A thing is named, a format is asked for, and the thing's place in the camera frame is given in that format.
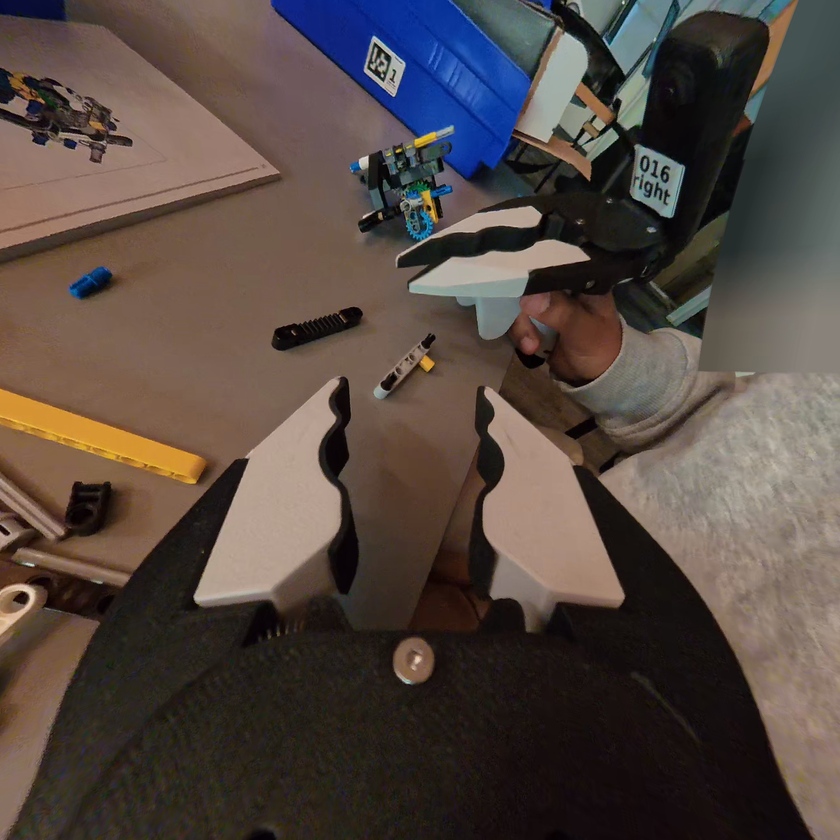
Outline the white lego piece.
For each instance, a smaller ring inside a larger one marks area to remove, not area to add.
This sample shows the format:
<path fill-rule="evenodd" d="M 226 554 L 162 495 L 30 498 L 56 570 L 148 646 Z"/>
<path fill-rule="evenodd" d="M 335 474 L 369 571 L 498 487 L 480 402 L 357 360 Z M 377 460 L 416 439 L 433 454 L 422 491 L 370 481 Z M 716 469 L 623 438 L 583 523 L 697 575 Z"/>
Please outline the white lego piece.
<path fill-rule="evenodd" d="M 20 637 L 47 599 L 47 589 L 38 584 L 15 583 L 1 590 L 1 648 Z"/>

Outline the lego instruction booklet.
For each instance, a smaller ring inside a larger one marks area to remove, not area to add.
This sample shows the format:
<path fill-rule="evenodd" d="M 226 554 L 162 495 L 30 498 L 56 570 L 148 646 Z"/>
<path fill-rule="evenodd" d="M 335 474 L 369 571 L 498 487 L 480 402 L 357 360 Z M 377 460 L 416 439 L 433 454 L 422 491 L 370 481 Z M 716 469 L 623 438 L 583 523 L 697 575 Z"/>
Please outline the lego instruction booklet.
<path fill-rule="evenodd" d="M 115 34 L 2 16 L 2 262 L 280 178 Z"/>

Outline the person's right hand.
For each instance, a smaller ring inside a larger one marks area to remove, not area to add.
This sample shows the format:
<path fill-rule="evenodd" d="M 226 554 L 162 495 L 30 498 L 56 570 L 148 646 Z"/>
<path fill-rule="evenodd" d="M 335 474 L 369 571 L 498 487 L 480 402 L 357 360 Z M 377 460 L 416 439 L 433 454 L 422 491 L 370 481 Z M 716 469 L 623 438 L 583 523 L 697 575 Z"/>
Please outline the person's right hand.
<path fill-rule="evenodd" d="M 572 296 L 564 291 L 525 296 L 520 313 L 507 332 L 523 354 L 540 352 L 538 326 L 555 333 L 548 356 L 549 371 L 572 386 L 583 386 L 605 373 L 623 345 L 623 324 L 611 292 Z"/>

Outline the partly built lego assembly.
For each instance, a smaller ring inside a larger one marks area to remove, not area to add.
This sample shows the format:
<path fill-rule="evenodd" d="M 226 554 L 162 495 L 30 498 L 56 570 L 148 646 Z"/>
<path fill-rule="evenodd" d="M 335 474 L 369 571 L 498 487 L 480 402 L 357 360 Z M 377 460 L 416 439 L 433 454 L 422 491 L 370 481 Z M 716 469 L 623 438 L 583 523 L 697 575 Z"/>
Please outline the partly built lego assembly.
<path fill-rule="evenodd" d="M 437 178 L 444 173 L 454 133 L 455 127 L 449 125 L 350 164 L 350 173 L 371 199 L 371 211 L 358 222 L 361 233 L 402 217 L 413 241 L 431 237 L 443 216 L 440 200 L 453 191 L 450 185 L 438 184 Z"/>

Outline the long grey lego beam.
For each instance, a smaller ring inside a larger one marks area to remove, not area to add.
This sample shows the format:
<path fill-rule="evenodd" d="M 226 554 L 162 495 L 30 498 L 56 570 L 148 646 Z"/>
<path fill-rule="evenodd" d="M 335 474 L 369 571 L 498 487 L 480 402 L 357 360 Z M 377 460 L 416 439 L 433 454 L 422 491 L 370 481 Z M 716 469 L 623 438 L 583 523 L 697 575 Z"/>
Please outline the long grey lego beam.
<path fill-rule="evenodd" d="M 132 576 L 131 572 L 114 570 L 96 563 L 70 559 L 54 553 L 30 548 L 16 550 L 11 555 L 10 560 L 17 565 L 28 568 L 38 568 L 64 574 L 75 579 L 117 588 L 124 587 Z"/>

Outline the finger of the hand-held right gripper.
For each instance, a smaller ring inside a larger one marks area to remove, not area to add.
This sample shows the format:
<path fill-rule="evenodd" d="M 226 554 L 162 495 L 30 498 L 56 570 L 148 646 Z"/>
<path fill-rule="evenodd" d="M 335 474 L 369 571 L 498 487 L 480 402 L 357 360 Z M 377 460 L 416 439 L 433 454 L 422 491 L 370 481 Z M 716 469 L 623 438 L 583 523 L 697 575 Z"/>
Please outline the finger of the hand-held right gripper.
<path fill-rule="evenodd" d="M 557 240 L 543 240 L 519 251 L 491 251 L 475 257 L 453 257 L 422 272 L 408 283 L 412 294 L 456 298 L 473 306 L 479 336 L 503 336 L 519 315 L 529 274 L 556 266 L 587 266 L 582 248 Z"/>
<path fill-rule="evenodd" d="M 540 241 L 544 216 L 531 205 L 475 213 L 415 243 L 395 259 L 399 269 L 432 267 L 452 258 L 516 253 Z"/>

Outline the blue plastic bin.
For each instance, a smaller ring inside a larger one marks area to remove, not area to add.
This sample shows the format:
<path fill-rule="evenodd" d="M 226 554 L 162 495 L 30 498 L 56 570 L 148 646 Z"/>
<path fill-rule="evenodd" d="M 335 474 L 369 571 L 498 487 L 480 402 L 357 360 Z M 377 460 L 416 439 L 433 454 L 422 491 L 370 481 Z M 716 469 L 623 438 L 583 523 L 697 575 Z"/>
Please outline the blue plastic bin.
<path fill-rule="evenodd" d="M 507 152 L 554 24 L 550 2 L 270 5 L 408 129 L 454 126 L 465 179 Z"/>

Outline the blue lego pin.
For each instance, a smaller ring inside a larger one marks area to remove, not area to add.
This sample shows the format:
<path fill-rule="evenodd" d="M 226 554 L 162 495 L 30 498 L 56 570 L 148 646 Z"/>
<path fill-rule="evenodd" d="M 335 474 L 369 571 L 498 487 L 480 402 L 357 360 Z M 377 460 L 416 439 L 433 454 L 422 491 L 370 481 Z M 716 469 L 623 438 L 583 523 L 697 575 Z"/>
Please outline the blue lego pin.
<path fill-rule="evenodd" d="M 90 270 L 68 287 L 69 294 L 75 299 L 85 300 L 107 289 L 112 283 L 110 269 L 100 266 Z"/>

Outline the white lego beam with pins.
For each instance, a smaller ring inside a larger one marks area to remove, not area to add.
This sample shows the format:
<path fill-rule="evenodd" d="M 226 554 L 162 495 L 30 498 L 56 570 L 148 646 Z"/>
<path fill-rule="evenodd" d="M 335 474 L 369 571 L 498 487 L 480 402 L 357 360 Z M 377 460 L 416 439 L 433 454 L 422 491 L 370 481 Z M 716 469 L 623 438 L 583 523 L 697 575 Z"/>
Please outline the white lego beam with pins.
<path fill-rule="evenodd" d="M 415 344 L 375 387 L 374 397 L 378 400 L 386 399 L 417 368 L 426 373 L 430 372 L 434 368 L 435 362 L 428 355 L 428 352 L 435 340 L 436 336 L 429 333 L 419 343 Z"/>

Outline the black lego gear rack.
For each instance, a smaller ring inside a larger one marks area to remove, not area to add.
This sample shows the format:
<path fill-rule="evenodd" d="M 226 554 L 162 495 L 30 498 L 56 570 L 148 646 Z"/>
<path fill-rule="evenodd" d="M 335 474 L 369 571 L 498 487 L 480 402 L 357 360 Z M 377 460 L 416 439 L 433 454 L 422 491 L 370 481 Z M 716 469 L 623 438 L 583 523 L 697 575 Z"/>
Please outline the black lego gear rack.
<path fill-rule="evenodd" d="M 274 330 L 270 344 L 280 352 L 294 350 L 358 327 L 363 315 L 362 309 L 350 307 L 305 322 L 289 323 Z"/>

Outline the long yellow lego beam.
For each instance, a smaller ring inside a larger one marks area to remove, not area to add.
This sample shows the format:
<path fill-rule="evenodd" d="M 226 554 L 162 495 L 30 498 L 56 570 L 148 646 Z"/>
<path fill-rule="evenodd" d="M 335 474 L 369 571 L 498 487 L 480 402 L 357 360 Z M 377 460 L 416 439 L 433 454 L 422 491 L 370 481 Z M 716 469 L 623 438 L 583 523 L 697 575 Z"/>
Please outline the long yellow lego beam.
<path fill-rule="evenodd" d="M 187 485 L 198 483 L 207 467 L 199 455 L 6 390 L 1 425 Z"/>

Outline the black lego connector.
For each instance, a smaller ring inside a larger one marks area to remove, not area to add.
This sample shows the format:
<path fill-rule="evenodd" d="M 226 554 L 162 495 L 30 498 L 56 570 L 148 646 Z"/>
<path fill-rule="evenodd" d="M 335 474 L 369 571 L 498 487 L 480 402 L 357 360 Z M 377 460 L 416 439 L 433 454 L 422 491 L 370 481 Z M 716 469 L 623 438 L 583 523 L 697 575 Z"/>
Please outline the black lego connector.
<path fill-rule="evenodd" d="M 109 514 L 112 484 L 75 481 L 65 513 L 67 534 L 86 538 L 100 532 Z"/>

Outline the short grey lego beam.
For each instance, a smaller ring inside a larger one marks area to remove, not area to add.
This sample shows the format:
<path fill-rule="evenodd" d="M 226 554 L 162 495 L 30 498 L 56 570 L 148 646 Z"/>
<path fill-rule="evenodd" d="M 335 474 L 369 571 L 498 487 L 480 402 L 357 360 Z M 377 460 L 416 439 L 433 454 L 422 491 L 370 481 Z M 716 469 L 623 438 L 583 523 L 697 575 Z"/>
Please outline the short grey lego beam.
<path fill-rule="evenodd" d="M 57 542 L 69 536 L 66 524 L 1 473 L 1 502 L 42 537 Z"/>

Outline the person's right forearm grey sleeve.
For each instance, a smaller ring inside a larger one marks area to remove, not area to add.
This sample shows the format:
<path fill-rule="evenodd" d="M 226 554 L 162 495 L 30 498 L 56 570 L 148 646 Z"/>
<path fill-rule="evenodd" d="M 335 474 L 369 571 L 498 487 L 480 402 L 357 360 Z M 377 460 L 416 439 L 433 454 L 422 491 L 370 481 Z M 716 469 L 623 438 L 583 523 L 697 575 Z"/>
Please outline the person's right forearm grey sleeve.
<path fill-rule="evenodd" d="M 734 373 L 699 371 L 699 339 L 675 329 L 640 332 L 623 317 L 618 321 L 621 349 L 603 374 L 584 384 L 552 378 L 625 454 L 663 444 L 745 389 Z"/>

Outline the person's grey clothing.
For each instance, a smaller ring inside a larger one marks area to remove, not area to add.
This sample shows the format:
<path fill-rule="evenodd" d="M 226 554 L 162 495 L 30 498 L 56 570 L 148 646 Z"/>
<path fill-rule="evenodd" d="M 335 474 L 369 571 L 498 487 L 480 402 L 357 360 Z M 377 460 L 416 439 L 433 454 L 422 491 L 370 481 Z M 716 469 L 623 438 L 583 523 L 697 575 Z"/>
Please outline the person's grey clothing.
<path fill-rule="evenodd" d="M 604 483 L 711 608 L 815 838 L 838 838 L 838 374 L 756 374 Z"/>

